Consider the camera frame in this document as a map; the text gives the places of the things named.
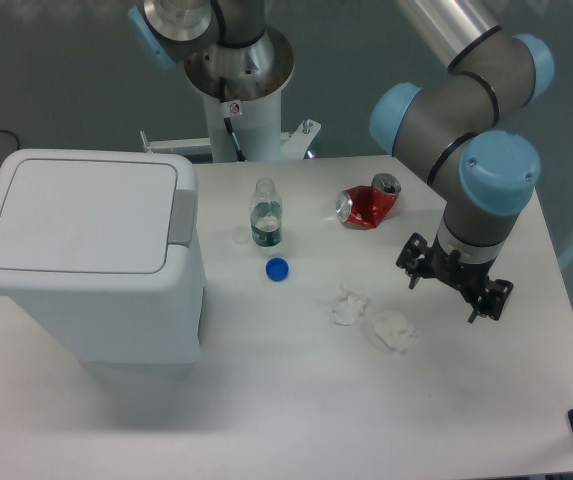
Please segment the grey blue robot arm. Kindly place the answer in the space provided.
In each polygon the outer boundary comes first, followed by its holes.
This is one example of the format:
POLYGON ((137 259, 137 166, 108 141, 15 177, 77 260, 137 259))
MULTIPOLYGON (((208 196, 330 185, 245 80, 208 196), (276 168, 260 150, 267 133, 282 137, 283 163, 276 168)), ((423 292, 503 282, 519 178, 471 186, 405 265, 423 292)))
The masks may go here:
MULTIPOLYGON (((434 91, 397 84, 370 116, 377 144, 446 203, 434 242, 411 236, 397 264, 412 282, 457 290, 474 317, 498 319, 513 286, 489 270, 540 175, 534 147, 498 124, 550 86, 554 59, 538 38, 506 34, 477 1, 399 7, 450 80, 434 91)), ((127 17, 152 59, 182 65, 200 93, 214 160, 285 158, 281 92, 294 54, 263 2, 137 1, 127 17)))

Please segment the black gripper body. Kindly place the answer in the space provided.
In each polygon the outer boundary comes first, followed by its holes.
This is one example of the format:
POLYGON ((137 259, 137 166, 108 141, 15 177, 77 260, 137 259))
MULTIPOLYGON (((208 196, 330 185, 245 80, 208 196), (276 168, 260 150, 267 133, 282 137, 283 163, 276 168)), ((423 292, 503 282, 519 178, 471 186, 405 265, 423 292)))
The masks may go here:
POLYGON ((427 262, 428 277, 459 291, 465 300, 477 300, 485 294, 492 261, 466 263, 459 250, 447 252, 435 238, 427 262))

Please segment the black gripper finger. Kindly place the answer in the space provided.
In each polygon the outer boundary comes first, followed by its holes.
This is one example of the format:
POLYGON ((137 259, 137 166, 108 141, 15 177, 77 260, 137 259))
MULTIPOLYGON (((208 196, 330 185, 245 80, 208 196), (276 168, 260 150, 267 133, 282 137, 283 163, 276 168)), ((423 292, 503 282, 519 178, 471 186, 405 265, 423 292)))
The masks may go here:
POLYGON ((420 279, 431 278, 431 247, 419 233, 413 233, 396 261, 409 277, 409 288, 414 289, 420 279))
POLYGON ((478 284, 467 289, 467 302, 472 312, 467 320, 473 323, 478 317, 499 320, 514 285, 504 279, 492 280, 485 277, 478 284))

